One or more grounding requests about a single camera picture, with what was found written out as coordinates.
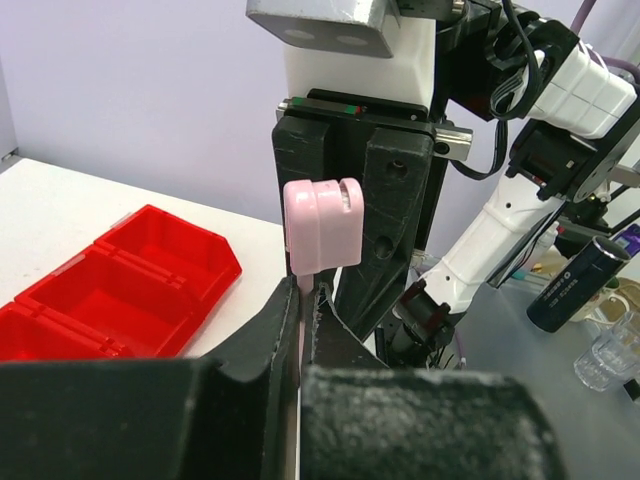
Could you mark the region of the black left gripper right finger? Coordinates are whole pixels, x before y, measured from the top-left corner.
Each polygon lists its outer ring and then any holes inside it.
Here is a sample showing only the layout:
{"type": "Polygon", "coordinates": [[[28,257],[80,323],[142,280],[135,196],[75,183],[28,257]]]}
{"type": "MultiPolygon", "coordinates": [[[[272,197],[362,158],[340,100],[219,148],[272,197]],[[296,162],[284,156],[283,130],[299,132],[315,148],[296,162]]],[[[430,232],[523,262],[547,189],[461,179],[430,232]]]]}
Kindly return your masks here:
{"type": "Polygon", "coordinates": [[[339,318],[329,285],[306,311],[302,479],[562,479],[556,436],[501,375],[389,369],[339,318]]]}

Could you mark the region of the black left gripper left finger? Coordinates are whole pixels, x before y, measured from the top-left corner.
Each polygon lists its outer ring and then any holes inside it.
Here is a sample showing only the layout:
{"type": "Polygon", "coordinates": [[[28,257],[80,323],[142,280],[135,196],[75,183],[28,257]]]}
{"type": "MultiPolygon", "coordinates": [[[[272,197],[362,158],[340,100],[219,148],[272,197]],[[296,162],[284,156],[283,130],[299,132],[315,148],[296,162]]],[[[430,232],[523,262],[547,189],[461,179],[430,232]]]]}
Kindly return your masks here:
{"type": "Polygon", "coordinates": [[[5,479],[292,479],[299,291],[198,358],[1,369],[5,479]]]}

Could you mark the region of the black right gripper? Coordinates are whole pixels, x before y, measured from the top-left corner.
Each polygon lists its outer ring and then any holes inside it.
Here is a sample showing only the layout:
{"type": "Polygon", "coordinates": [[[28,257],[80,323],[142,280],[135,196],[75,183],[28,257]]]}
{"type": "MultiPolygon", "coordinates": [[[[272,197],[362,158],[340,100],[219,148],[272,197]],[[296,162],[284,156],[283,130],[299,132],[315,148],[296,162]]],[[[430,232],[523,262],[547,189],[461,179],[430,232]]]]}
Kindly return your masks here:
{"type": "Polygon", "coordinates": [[[467,158],[471,139],[470,130],[436,122],[415,104],[317,89],[286,100],[271,134],[282,220],[290,181],[354,178],[362,186],[361,263],[342,270],[335,296],[358,339],[401,295],[412,251],[426,245],[446,168],[467,158]]]}

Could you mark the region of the white pink toothbrush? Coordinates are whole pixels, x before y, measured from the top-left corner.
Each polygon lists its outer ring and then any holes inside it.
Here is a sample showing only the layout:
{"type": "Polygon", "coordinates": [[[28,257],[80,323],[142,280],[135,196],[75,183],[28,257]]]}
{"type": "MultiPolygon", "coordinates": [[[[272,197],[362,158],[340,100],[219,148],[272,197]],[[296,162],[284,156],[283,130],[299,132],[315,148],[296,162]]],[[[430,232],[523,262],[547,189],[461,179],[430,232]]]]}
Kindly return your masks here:
{"type": "Polygon", "coordinates": [[[298,296],[296,404],[287,426],[284,477],[297,479],[302,380],[313,350],[315,280],[324,271],[360,263],[364,196],[359,181],[343,178],[290,181],[283,188],[282,199],[285,247],[298,296]]]}

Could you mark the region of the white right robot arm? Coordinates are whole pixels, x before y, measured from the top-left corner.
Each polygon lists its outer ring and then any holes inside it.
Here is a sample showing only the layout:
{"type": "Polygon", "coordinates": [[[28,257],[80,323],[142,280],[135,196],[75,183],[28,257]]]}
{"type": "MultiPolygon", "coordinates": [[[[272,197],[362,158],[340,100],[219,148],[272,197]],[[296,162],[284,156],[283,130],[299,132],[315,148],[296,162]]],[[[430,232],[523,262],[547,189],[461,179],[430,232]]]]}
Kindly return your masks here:
{"type": "Polygon", "coordinates": [[[269,1],[248,15],[285,45],[289,96],[272,133],[288,266],[303,294],[340,271],[357,338],[397,311],[395,363],[425,366],[479,287],[542,220],[594,192],[639,131],[639,89],[563,23],[509,1],[269,1]],[[496,125],[498,183],[416,283],[445,171],[496,125]]]}

